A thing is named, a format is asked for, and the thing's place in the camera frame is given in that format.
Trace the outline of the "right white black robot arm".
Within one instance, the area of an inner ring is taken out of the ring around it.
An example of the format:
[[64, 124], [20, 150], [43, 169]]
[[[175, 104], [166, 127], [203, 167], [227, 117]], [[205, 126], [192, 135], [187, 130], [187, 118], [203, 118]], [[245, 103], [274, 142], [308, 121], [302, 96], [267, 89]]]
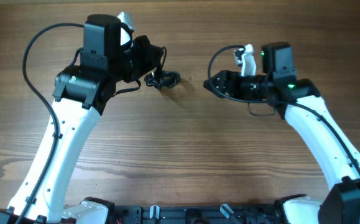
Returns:
[[291, 45], [263, 45], [261, 74], [252, 45], [231, 49], [241, 70], [208, 74], [203, 86], [219, 98], [272, 107], [300, 135], [329, 188], [322, 201], [302, 194], [277, 200], [277, 222], [360, 223], [360, 152], [336, 124], [313, 82], [297, 78]]

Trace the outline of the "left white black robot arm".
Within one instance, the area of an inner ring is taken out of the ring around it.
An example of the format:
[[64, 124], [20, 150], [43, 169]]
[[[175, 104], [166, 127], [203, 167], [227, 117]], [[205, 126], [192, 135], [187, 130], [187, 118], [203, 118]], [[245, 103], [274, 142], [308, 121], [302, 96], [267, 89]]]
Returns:
[[126, 12], [92, 14], [82, 28], [83, 46], [55, 79], [46, 132], [19, 190], [0, 208], [0, 223], [107, 223], [114, 212], [113, 203], [97, 198], [66, 208], [68, 184], [88, 136], [118, 94], [116, 84], [160, 73], [164, 50], [144, 35], [133, 37]]

